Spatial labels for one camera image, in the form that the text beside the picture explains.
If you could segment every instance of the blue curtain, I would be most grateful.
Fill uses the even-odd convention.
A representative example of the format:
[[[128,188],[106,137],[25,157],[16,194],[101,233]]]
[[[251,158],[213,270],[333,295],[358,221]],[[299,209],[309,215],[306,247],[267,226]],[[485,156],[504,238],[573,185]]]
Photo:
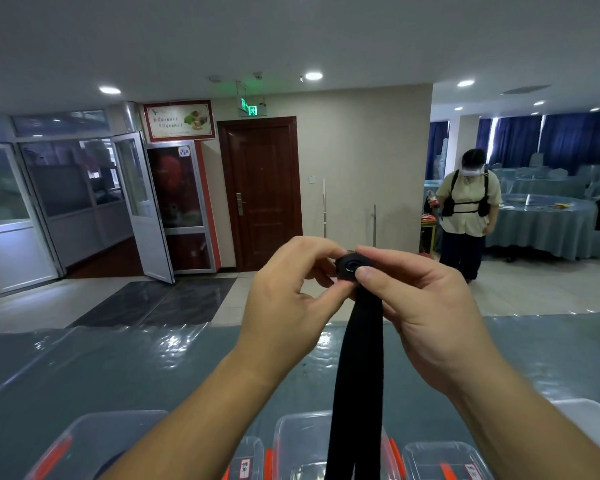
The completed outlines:
[[[500,162],[505,168],[529,166],[538,148],[541,124],[542,116],[499,119],[489,163]]]
[[[487,118],[480,118],[478,123],[478,138],[475,140],[475,147],[481,148],[485,152],[489,147],[489,133],[491,133],[491,121]]]
[[[425,180],[433,178],[436,156],[442,151],[442,142],[448,137],[448,121],[436,121],[429,124],[429,148],[427,149],[427,169]]]
[[[540,141],[544,164],[575,175],[580,165],[600,164],[600,112],[552,114]]]

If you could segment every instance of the hand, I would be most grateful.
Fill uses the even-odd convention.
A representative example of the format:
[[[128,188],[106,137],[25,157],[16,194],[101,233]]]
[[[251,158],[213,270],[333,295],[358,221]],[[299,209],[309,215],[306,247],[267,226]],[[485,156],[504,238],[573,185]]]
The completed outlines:
[[[256,273],[235,347],[250,371],[279,384],[315,347],[320,332],[352,293],[355,284],[333,282],[329,258],[347,251],[320,237],[298,236],[282,246]],[[318,298],[300,293],[305,279],[326,287]]]
[[[414,368],[426,382],[449,395],[476,368],[497,362],[493,344],[462,274],[432,259],[366,246],[356,251],[378,269],[363,266],[356,278],[382,298]]]

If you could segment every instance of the person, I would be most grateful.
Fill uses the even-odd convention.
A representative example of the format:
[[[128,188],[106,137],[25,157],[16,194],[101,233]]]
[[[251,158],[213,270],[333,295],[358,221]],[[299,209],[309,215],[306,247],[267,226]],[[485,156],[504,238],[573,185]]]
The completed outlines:
[[[440,262],[456,268],[467,282],[478,276],[486,236],[496,226],[502,203],[498,177],[483,171],[485,161],[484,150],[469,150],[462,168],[446,176],[436,193],[442,209]]]
[[[600,479],[600,448],[505,361],[458,271],[400,251],[356,251],[377,266],[357,269],[357,280],[382,298],[411,364],[456,407],[497,478]],[[331,280],[331,259],[345,253],[319,237],[277,250],[253,279],[233,350],[101,479],[222,478],[258,412],[354,290]],[[327,290],[302,294],[305,278]]]

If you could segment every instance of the hair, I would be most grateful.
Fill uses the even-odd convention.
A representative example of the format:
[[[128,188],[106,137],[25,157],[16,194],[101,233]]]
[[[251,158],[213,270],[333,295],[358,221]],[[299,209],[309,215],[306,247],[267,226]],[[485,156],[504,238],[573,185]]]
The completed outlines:
[[[462,155],[463,166],[482,166],[487,162],[487,154],[481,148],[474,148]]]

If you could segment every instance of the face mask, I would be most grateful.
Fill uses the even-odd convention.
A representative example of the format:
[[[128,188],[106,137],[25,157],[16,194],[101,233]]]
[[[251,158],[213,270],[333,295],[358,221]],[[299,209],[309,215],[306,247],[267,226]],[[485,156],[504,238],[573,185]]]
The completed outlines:
[[[482,174],[482,168],[476,168],[475,170],[469,170],[466,168],[460,169],[460,175],[463,177],[480,177]]]

